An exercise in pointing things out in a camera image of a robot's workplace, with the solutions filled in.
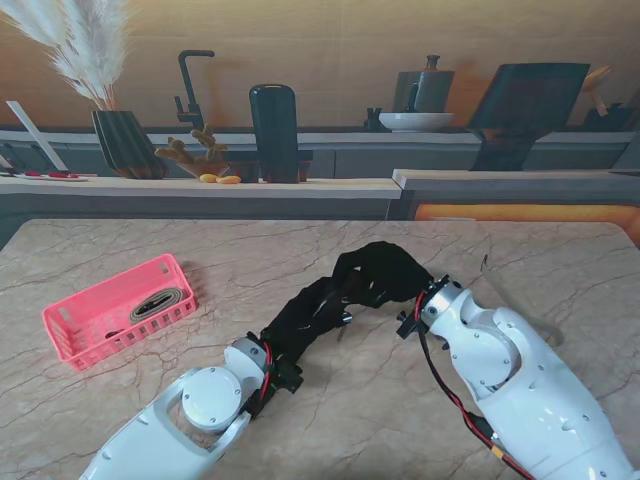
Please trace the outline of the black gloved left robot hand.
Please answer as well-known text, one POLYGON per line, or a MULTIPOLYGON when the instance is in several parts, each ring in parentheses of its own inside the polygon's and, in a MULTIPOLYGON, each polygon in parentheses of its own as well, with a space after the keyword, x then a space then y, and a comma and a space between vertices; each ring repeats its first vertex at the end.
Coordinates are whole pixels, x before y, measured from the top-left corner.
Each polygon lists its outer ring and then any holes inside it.
POLYGON ((349 288, 349 284, 321 277, 289 300, 260 334, 274 358, 295 364, 320 336, 344 326, 349 288))

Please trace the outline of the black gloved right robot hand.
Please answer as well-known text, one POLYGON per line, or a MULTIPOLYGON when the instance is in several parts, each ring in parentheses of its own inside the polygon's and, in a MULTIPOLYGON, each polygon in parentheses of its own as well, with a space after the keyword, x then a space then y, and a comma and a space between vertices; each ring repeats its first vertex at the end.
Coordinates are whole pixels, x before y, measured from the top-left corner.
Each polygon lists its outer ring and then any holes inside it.
POLYGON ((389 301, 406 302, 429 288, 434 277, 402 247, 386 241, 372 242, 342 253, 332 279, 344 284, 351 272, 364 276, 366 287, 349 290, 347 302, 379 308, 389 301))

